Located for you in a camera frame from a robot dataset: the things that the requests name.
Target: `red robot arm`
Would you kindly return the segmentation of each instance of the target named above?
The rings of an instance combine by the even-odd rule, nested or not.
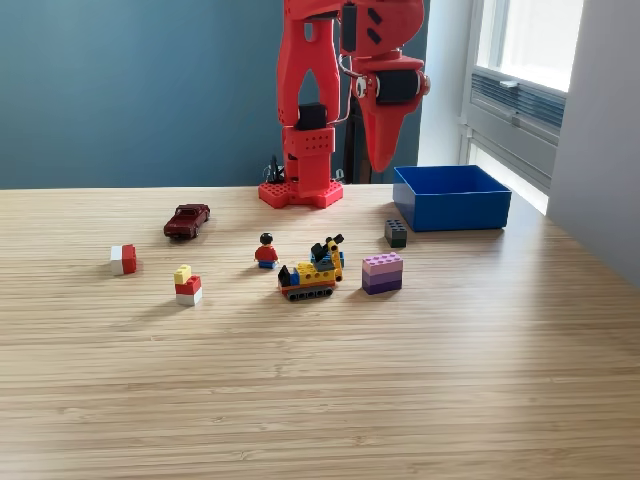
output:
[[[339,60],[333,44],[336,19],[341,24]],[[324,208],[342,198],[342,186],[330,178],[340,115],[339,70],[351,77],[350,88],[360,103],[373,169],[381,172],[389,166],[404,117],[430,89],[421,71],[424,62],[400,50],[423,20],[423,0],[284,0],[277,84],[285,181],[261,185],[260,198],[276,208]],[[305,24],[313,27],[309,41]],[[351,69],[343,67],[343,57],[351,57]],[[318,83],[320,103],[298,105],[309,70]]]

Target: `white lego brick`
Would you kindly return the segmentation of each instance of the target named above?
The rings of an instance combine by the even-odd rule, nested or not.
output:
[[[124,275],[124,268],[122,266],[122,245],[111,247],[111,260],[109,261],[111,266],[111,273],[114,275]]]
[[[195,307],[200,300],[202,300],[202,287],[198,289],[195,295],[176,294],[176,301],[178,304],[186,307]]]

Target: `window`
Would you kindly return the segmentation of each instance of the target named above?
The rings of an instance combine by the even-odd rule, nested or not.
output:
[[[583,0],[485,0],[477,65],[567,92]]]
[[[482,146],[548,192],[583,0],[474,0],[461,163]]]

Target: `yellow lego crane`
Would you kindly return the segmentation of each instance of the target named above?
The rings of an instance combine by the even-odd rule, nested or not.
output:
[[[278,286],[290,301],[328,297],[333,294],[336,282],[342,281],[344,256],[339,244],[342,235],[327,237],[326,243],[311,247],[308,262],[299,262],[290,272],[284,265],[278,273]]]

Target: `cable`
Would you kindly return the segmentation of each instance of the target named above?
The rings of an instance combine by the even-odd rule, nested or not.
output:
[[[360,77],[362,77],[362,75],[351,71],[351,68],[352,68],[351,57],[349,57],[349,69],[345,68],[342,65],[342,59],[343,58],[344,57],[342,55],[338,56],[338,67],[340,67],[340,70],[342,71],[342,73],[348,75],[351,78],[360,78]],[[351,112],[351,92],[352,91],[353,91],[353,84],[351,83],[351,80],[349,80],[349,95],[347,96],[347,112],[346,112],[346,114],[345,114],[345,116],[343,118],[339,118],[338,120],[335,120],[333,122],[329,122],[329,125],[338,125],[340,123],[345,122],[349,118],[349,113]]]

